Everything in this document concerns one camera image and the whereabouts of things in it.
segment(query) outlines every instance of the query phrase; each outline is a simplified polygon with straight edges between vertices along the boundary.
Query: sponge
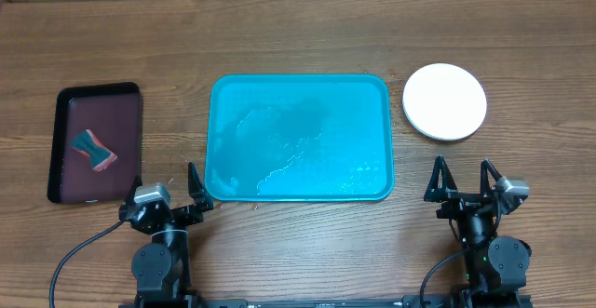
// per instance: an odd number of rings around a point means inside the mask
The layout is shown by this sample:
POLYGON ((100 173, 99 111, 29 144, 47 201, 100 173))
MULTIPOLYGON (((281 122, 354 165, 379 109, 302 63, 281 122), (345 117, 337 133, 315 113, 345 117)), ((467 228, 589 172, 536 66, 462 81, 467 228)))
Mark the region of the sponge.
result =
POLYGON ((106 148, 89 129, 74 136, 71 141, 71 146, 79 153, 89 157, 91 168, 96 172, 108 168, 110 164, 114 163, 118 158, 118 156, 106 148))

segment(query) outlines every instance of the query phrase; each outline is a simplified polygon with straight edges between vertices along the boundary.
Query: blue tray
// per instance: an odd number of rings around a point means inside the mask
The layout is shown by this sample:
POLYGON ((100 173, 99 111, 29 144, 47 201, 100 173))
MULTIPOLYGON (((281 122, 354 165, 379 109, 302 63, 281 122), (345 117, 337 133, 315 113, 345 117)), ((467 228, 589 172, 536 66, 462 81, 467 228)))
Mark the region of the blue tray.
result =
POLYGON ((205 185, 222 201, 375 201, 395 183, 389 97, 368 74, 228 75, 205 185))

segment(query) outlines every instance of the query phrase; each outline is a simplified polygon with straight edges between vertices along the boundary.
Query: round white plate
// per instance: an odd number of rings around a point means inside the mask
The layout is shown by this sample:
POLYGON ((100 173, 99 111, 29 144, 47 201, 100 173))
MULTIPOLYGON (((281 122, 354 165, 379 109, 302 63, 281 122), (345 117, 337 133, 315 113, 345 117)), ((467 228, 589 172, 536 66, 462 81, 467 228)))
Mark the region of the round white plate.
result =
POLYGON ((441 141, 474 133, 486 115, 486 95, 468 71, 431 64, 416 71, 403 89, 403 111, 423 134, 441 141))

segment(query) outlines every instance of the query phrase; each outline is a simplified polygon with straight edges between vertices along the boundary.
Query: wooden tabletop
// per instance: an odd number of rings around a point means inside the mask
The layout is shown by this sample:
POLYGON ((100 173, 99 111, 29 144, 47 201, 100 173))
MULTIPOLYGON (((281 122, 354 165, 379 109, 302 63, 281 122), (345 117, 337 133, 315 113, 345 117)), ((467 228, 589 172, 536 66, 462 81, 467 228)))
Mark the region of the wooden tabletop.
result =
MULTIPOLYGON (((210 90, 226 74, 380 76, 390 92, 396 187, 379 203, 225 203, 190 228, 194 282, 208 299, 396 298, 458 249, 438 205, 422 201, 444 154, 460 189, 480 161, 522 176, 531 195, 500 234, 534 251, 536 307, 596 300, 596 0, 153 0, 0 6, 0 306, 47 306, 71 248, 117 221, 118 203, 46 199, 55 99, 64 87, 134 81, 144 98, 142 176, 190 202, 186 164, 203 170, 210 90), (405 119, 408 76, 434 62, 475 74, 482 127, 433 141, 405 119)), ((449 109, 449 102, 441 109, 449 109)), ((59 307, 131 301, 127 225, 63 269, 59 307)), ((462 263, 427 293, 464 282, 462 263)))

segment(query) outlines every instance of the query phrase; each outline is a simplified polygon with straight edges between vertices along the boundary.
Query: silver metal part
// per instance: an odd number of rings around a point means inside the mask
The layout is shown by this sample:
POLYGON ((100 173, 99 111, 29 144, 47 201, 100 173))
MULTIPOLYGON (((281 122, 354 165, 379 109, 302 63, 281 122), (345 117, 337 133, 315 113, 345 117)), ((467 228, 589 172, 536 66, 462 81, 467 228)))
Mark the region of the silver metal part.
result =
POLYGON ((134 202, 137 205, 163 200, 169 207, 170 199, 168 189, 161 182, 138 187, 134 193, 134 202))
POLYGON ((494 185, 497 191, 503 196, 529 196, 530 186, 523 180, 509 180, 506 176, 501 177, 494 185))

